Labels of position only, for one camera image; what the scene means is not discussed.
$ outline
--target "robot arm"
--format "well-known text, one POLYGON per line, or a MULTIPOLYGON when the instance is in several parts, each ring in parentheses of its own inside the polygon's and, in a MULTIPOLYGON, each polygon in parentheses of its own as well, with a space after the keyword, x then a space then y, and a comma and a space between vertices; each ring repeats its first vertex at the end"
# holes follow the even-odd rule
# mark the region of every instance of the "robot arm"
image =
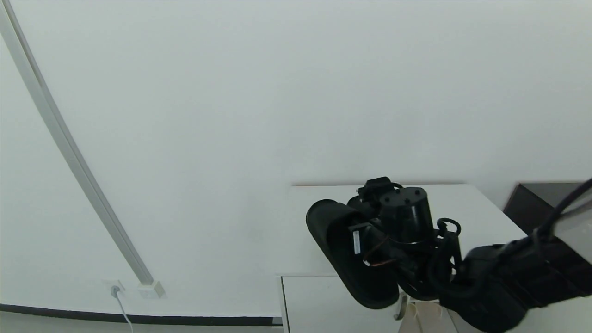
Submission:
POLYGON ((585 239, 592 232, 592 205, 564 213, 591 187, 588 180, 568 195, 532 235, 474 248, 464 259, 461 225, 440 218, 435 229, 427 193, 387 177, 369 180, 347 204, 318 201, 306 223, 367 308, 392 305, 400 286, 415 299, 439 299, 484 332, 502 333, 529 309, 592 294, 592 243, 585 239))

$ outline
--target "white cable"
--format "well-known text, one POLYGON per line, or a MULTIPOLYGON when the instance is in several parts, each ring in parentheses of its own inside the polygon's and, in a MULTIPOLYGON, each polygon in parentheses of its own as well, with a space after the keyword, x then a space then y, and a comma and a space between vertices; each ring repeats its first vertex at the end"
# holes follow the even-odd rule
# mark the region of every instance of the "white cable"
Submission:
POLYGON ((134 326, 131 326, 130 318, 127 317, 126 311, 123 309, 123 305, 121 304, 121 301, 119 300, 119 296, 117 296, 118 291, 120 291, 119 287, 113 286, 111 288, 111 295, 113 297, 115 297, 115 299, 117 299, 117 303, 119 303, 119 307, 121 308, 121 313, 123 313, 123 317, 126 319, 127 323, 130 324, 131 333, 134 333, 134 326))

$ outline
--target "white wall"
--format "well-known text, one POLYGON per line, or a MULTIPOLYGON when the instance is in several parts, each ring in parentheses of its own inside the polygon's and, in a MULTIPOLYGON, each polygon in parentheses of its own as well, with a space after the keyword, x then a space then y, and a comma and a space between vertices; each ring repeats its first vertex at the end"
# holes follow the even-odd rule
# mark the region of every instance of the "white wall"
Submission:
POLYGON ((2 303, 279 315, 290 184, 579 180, 592 4, 13 1, 81 151, 168 299, 147 302, 1 59, 2 303))

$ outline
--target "floor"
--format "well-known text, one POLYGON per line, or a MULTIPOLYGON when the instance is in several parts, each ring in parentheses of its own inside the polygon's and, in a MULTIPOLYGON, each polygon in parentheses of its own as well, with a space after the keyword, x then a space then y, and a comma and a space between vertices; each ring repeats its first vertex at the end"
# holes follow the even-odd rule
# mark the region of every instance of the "floor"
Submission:
MULTIPOLYGON (((172 326, 135 324, 134 333, 283 333, 281 326, 172 326)), ((77 321, 0 312, 2 333, 130 333, 128 324, 77 321)))

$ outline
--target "power plug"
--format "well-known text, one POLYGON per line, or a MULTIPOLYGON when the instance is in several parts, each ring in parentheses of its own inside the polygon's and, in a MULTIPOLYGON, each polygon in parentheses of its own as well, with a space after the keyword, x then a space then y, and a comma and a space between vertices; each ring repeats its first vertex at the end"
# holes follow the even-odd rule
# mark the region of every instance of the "power plug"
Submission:
POLYGON ((117 298, 117 292, 119 292, 121 289, 118 286, 112 286, 111 287, 111 296, 117 298))

